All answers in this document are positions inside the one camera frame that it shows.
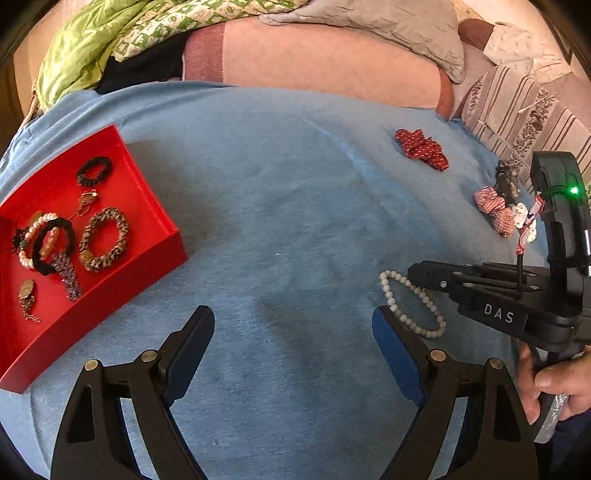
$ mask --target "necklace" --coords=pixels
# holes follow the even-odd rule
[[[390,308],[390,311],[396,315],[398,320],[400,320],[400,323],[406,325],[406,327],[411,332],[414,332],[417,335],[421,335],[425,338],[439,338],[443,335],[443,332],[445,332],[446,325],[445,320],[443,319],[441,312],[437,308],[437,305],[435,305],[431,301],[431,299],[427,296],[427,294],[424,292],[422,288],[416,287],[411,283],[409,279],[407,279],[404,275],[401,275],[395,270],[386,270],[384,272],[381,272],[379,277],[382,284],[382,290],[384,291],[386,301],[388,302],[388,307]],[[412,291],[415,295],[419,296],[419,298],[422,299],[425,306],[429,310],[431,310],[432,314],[435,315],[437,323],[439,324],[439,330],[427,330],[422,327],[419,327],[419,325],[417,325],[415,321],[413,321],[413,319],[402,313],[400,307],[396,304],[394,293],[392,292],[392,288],[390,287],[390,278],[399,281],[402,285],[408,287],[410,291]]]

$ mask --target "hair bow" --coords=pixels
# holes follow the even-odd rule
[[[509,238],[515,230],[513,212],[507,207],[505,199],[491,187],[484,187],[474,194],[474,201],[478,209],[492,217],[493,228],[504,238]]]
[[[423,130],[414,132],[400,129],[396,131],[396,140],[402,145],[402,151],[408,158],[419,158],[435,170],[444,171],[449,168],[449,162],[441,150],[441,145],[432,137],[425,138]]]

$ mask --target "black scrunchie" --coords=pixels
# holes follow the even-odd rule
[[[33,252],[31,253],[31,258],[33,259],[33,268],[37,270],[41,275],[44,277],[56,273],[56,269],[53,268],[52,265],[43,263],[41,261],[41,248],[43,247],[43,240],[52,228],[58,227],[62,228],[68,234],[68,245],[66,247],[66,255],[70,256],[74,251],[74,227],[72,227],[72,222],[66,220],[65,218],[58,217],[55,220],[50,220],[45,224],[45,226],[41,229],[37,238],[35,238],[35,242],[33,243]]]
[[[97,165],[103,166],[103,169],[99,172],[99,174],[93,179],[85,177],[85,173]],[[106,178],[110,175],[112,168],[113,162],[111,162],[111,159],[107,157],[95,157],[82,165],[76,172],[76,181],[81,187],[94,187],[106,180]]]

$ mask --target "human hand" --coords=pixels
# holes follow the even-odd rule
[[[520,342],[517,387],[530,425],[540,416],[541,392],[570,396],[560,420],[586,412],[591,408],[591,346],[585,347],[582,357],[551,365],[535,375],[530,347]]]

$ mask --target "blue gripper pad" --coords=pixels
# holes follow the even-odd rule
[[[390,326],[380,309],[375,309],[372,317],[372,330],[379,349],[390,367],[390,371],[402,394],[420,408],[425,401],[425,392],[421,385],[421,373],[417,364]]]

